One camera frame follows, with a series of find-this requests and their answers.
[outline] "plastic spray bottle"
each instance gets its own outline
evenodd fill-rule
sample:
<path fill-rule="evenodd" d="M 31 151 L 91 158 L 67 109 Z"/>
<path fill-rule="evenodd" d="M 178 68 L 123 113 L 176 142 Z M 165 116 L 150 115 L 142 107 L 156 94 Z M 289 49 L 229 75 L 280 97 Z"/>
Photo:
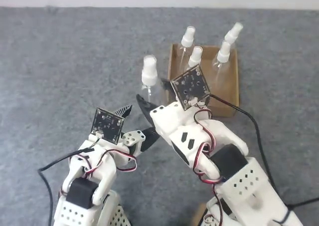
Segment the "plastic spray bottle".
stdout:
<path fill-rule="evenodd" d="M 178 74 L 182 74 L 188 65 L 188 61 L 194 45 L 195 27 L 188 26 L 177 48 Z"/>
<path fill-rule="evenodd" d="M 186 65 L 186 67 L 184 68 L 183 73 L 201 63 L 202 53 L 203 53 L 203 48 L 201 48 L 200 46 L 194 47 L 193 52 L 189 58 L 188 65 Z"/>
<path fill-rule="evenodd" d="M 157 106 L 165 105 L 166 103 L 165 91 L 158 77 L 157 60 L 153 55 L 144 57 L 140 95 L 147 102 Z"/>
<path fill-rule="evenodd" d="M 227 100 L 227 76 L 230 70 L 229 63 L 230 44 L 223 41 L 218 54 L 213 59 L 211 69 L 209 71 L 208 86 L 212 94 L 221 96 Z"/>

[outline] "white pump cap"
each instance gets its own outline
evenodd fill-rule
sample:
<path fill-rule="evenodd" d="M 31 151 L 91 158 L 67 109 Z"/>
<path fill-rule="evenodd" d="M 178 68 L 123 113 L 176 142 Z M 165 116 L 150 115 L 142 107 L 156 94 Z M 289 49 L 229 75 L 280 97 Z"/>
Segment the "white pump cap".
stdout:
<path fill-rule="evenodd" d="M 228 62 L 230 52 L 230 44 L 226 41 L 223 41 L 221 48 L 217 54 L 217 60 L 221 63 Z"/>
<path fill-rule="evenodd" d="M 189 68 L 192 68 L 201 62 L 201 55 L 203 53 L 203 48 L 200 46 L 195 46 L 193 49 L 193 52 L 189 58 L 188 66 Z"/>
<path fill-rule="evenodd" d="M 144 57 L 144 66 L 142 70 L 142 83 L 146 86 L 154 86 L 158 79 L 158 71 L 156 69 L 156 58 L 153 55 Z"/>
<path fill-rule="evenodd" d="M 181 40 L 181 45 L 184 47 L 191 47 L 191 45 L 193 45 L 193 42 L 194 42 L 194 35 L 195 35 L 195 27 L 188 26 Z"/>
<path fill-rule="evenodd" d="M 243 27 L 242 23 L 236 22 L 233 28 L 225 35 L 225 41 L 229 44 L 233 44 Z"/>

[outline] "white robotic arm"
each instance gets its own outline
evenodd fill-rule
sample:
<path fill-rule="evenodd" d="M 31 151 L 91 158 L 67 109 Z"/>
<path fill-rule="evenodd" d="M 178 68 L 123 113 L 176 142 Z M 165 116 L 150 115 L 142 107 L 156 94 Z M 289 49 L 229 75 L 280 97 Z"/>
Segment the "white robotic arm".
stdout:
<path fill-rule="evenodd" d="M 70 159 L 70 170 L 62 185 L 54 225 L 106 226 L 113 222 L 114 225 L 130 226 L 120 206 L 120 197 L 111 186 L 117 168 L 135 160 L 143 151 L 145 139 L 143 132 L 137 130 L 123 134 L 115 145 L 90 134 L 79 150 L 98 142 L 94 151 Z"/>
<path fill-rule="evenodd" d="M 209 119 L 207 112 L 196 114 L 197 107 L 184 111 L 179 102 L 167 107 L 160 106 L 150 111 L 156 131 L 190 167 L 203 142 L 216 143 L 211 154 L 199 152 L 196 168 L 211 180 L 222 181 L 216 185 L 218 198 L 230 208 L 230 214 L 223 212 L 223 226 L 302 226 L 294 212 L 280 224 L 288 212 L 268 177 L 255 158 L 247 157 L 248 147 L 244 141 L 231 132 L 223 123 Z M 204 128 L 209 130 L 211 142 Z M 217 198 L 207 203 L 207 213 L 202 226 L 219 225 L 220 212 Z"/>

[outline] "brown cardboard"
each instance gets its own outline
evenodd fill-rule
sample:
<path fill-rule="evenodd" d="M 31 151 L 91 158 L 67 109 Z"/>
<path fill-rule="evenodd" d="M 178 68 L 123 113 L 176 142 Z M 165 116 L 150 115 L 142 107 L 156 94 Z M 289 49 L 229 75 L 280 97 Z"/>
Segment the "brown cardboard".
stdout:
<path fill-rule="evenodd" d="M 190 226 L 199 226 L 203 216 L 206 214 L 206 204 L 200 204 L 195 215 L 193 216 Z"/>
<path fill-rule="evenodd" d="M 177 44 L 173 44 L 170 49 L 169 63 L 168 63 L 168 79 L 172 80 L 176 78 L 178 62 L 176 59 Z M 211 67 L 211 62 L 215 55 L 219 51 L 218 46 L 205 45 L 201 46 L 203 48 L 201 68 L 203 70 L 204 76 L 207 75 Z M 227 92 L 230 92 L 229 97 L 225 97 L 219 92 L 214 92 L 217 96 L 225 99 L 226 101 L 239 106 L 239 83 L 238 83 L 238 64 L 237 64 L 237 51 L 233 49 L 230 53 L 230 70 L 229 70 L 229 80 L 225 83 L 225 88 Z M 169 98 L 168 101 L 171 103 L 174 99 Z M 208 108 L 212 111 L 213 116 L 221 117 L 231 117 L 235 114 L 235 109 L 215 100 L 211 99 Z"/>

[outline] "black circuit board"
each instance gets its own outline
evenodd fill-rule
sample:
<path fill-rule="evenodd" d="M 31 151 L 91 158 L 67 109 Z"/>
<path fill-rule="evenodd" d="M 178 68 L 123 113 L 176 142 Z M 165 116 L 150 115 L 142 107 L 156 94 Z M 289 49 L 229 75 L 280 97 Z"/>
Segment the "black circuit board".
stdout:
<path fill-rule="evenodd" d="M 190 101 L 197 101 L 209 96 L 210 91 L 200 66 L 195 66 L 177 78 L 171 80 L 171 85 L 184 110 L 189 109 Z"/>
<path fill-rule="evenodd" d="M 92 134 L 103 134 L 102 139 L 117 144 L 121 136 L 124 118 L 112 112 L 96 108 L 95 117 L 91 129 Z"/>

